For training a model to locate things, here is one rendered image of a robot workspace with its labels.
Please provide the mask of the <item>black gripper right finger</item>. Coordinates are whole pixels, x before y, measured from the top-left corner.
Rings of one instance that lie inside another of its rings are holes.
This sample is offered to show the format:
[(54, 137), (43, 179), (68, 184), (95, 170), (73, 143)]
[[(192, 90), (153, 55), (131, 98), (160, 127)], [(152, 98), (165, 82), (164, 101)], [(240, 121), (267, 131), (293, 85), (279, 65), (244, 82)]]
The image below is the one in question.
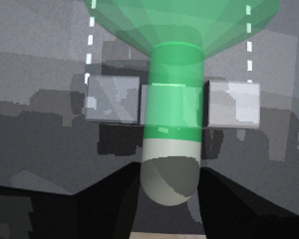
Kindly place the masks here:
[(206, 239), (299, 239), (299, 215), (210, 167), (199, 169), (198, 205)]

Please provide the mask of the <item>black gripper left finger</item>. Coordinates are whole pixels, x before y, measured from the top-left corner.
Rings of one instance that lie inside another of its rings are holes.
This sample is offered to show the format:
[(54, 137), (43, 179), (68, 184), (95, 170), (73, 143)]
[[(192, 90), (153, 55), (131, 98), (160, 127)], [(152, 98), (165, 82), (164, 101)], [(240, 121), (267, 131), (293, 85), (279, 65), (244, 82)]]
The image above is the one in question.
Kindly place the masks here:
[(141, 163), (73, 195), (0, 185), (0, 239), (130, 239)]

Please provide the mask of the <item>grey blocks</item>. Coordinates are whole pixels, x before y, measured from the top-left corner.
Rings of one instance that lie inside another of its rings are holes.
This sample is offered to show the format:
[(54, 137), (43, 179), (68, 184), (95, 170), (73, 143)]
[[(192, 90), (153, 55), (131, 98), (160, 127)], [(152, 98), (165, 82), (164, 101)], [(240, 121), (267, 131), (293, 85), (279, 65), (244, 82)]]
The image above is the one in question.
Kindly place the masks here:
[[(203, 85), (202, 129), (260, 127), (260, 85), (254, 82), (208, 81)], [(85, 120), (107, 125), (141, 125), (140, 77), (88, 76)]]

